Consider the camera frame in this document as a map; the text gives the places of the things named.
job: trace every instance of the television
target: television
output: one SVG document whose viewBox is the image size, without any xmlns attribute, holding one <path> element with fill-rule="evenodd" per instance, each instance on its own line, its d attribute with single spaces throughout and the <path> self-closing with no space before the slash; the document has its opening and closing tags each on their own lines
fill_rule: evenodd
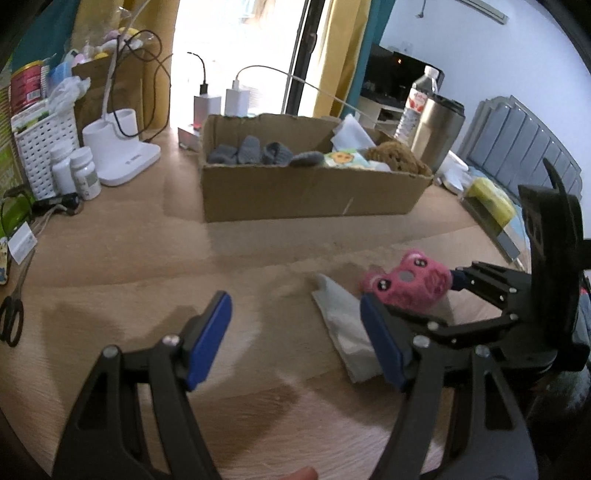
<svg viewBox="0 0 591 480">
<path fill-rule="evenodd" d="M 441 89 L 445 74 L 436 65 L 373 44 L 361 95 L 383 105 L 403 108 L 413 82 L 425 73 L 425 65 L 439 70 L 437 86 Z"/>
</svg>

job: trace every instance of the white woven basket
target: white woven basket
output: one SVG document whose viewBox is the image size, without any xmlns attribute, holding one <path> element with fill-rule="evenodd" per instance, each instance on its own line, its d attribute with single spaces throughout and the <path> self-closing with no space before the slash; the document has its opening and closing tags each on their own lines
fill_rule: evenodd
<svg viewBox="0 0 591 480">
<path fill-rule="evenodd" d="M 56 196 L 49 151 L 63 139 L 71 140 L 74 148 L 80 147 L 74 109 L 53 113 L 14 138 L 35 198 L 43 200 Z"/>
</svg>

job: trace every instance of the gray headboard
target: gray headboard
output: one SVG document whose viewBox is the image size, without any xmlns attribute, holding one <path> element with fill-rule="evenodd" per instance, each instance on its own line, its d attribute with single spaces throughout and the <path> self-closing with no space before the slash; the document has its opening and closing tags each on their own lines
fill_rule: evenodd
<svg viewBox="0 0 591 480">
<path fill-rule="evenodd" d="M 457 154 L 495 179 L 515 200 L 519 184 L 550 186 L 542 163 L 547 158 L 566 191 L 581 198 L 581 168 L 548 127 L 513 96 L 480 103 Z"/>
</svg>

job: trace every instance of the black scissors handle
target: black scissors handle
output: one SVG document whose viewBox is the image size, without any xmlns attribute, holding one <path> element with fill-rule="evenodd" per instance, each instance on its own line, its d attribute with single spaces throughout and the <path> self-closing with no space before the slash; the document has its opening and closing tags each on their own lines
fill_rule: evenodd
<svg viewBox="0 0 591 480">
<path fill-rule="evenodd" d="M 6 342 L 11 348 L 16 347 L 21 339 L 24 315 L 21 299 L 15 299 L 9 295 L 0 305 L 0 341 Z M 17 332 L 13 336 L 15 321 L 17 322 Z"/>
</svg>

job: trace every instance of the human hand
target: human hand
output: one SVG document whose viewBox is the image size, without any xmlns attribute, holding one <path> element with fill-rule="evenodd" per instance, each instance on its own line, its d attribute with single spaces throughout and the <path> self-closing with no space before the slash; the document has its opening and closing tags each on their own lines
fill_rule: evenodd
<svg viewBox="0 0 591 480">
<path fill-rule="evenodd" d="M 318 480 L 318 473 L 311 466 L 307 466 L 281 480 Z"/>
</svg>

